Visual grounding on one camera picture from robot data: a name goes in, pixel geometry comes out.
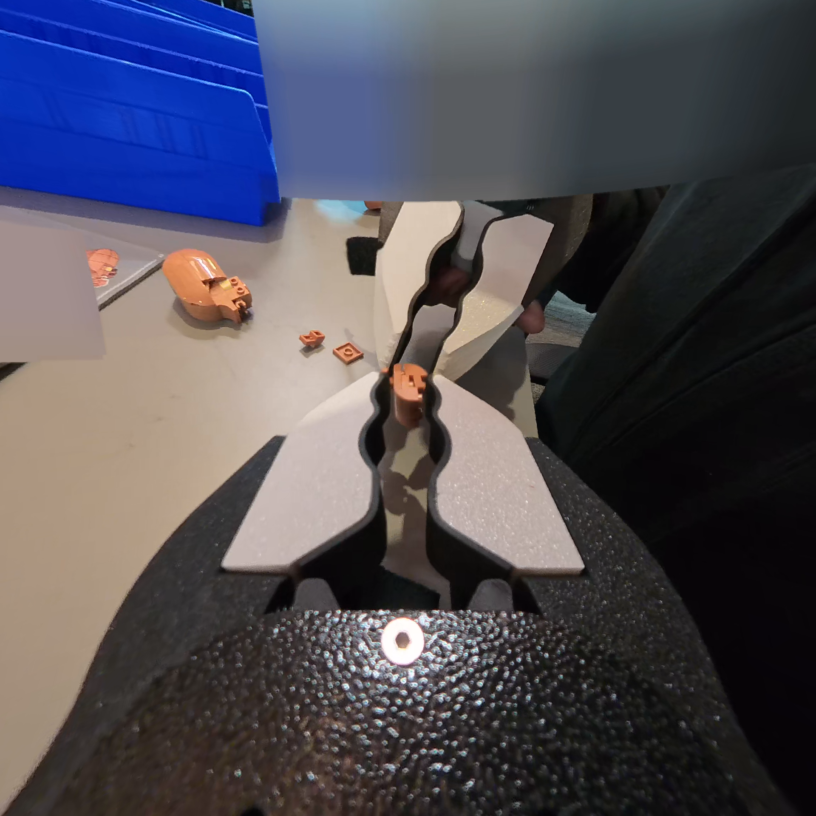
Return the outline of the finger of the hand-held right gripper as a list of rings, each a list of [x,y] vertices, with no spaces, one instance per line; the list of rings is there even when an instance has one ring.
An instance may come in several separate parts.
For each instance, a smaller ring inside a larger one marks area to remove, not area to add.
[[[459,201],[385,201],[374,266],[374,352],[380,369],[398,358],[436,255],[451,250],[464,221]]]
[[[532,214],[492,219],[484,227],[474,257],[473,285],[459,303],[434,375],[462,377],[513,325],[553,228]]]

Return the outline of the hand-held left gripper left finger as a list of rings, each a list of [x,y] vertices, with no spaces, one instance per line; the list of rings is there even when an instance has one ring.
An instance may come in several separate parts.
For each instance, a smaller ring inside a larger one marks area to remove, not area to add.
[[[366,374],[307,413],[284,438],[224,555],[224,570],[363,575],[386,550],[377,469],[387,382]]]

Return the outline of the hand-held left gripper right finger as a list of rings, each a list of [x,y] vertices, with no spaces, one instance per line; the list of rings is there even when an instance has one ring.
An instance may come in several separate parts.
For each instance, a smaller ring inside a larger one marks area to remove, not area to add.
[[[584,561],[521,430],[433,378],[428,557],[446,577],[580,575]]]

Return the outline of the small brown brick plate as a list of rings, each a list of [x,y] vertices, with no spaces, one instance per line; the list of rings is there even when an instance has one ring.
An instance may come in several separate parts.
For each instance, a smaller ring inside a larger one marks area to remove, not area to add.
[[[417,428],[423,418],[424,394],[428,373],[415,363],[397,363],[389,375],[396,421],[409,430]]]

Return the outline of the round brown brick assembly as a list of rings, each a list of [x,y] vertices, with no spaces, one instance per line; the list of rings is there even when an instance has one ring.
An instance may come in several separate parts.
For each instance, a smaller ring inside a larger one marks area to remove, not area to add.
[[[184,311],[195,320],[242,324],[252,306],[247,284],[222,270],[207,252],[177,250],[162,263],[162,270]]]

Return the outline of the grey desk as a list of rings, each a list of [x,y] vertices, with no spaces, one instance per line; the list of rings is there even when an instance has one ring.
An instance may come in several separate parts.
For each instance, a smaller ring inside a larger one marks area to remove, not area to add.
[[[273,436],[375,363],[373,281],[353,276],[360,201],[294,200],[262,228],[2,189],[2,204],[168,254],[205,250],[254,318],[206,328],[160,272],[100,313],[106,353],[2,380],[2,810],[74,705],[108,625],[158,548]],[[299,335],[326,338],[305,348]],[[364,357],[344,365],[342,343]]]

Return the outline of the grey instruction booklet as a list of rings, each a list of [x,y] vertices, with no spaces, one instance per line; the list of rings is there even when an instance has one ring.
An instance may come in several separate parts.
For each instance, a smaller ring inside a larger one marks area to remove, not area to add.
[[[162,266],[165,255],[123,243],[86,251],[99,311],[121,298]]]

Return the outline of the row of blue plastic bins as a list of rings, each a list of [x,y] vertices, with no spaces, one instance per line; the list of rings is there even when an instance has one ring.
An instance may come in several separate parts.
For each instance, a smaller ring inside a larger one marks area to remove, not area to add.
[[[260,226],[281,201],[252,2],[1,2],[3,186]]]

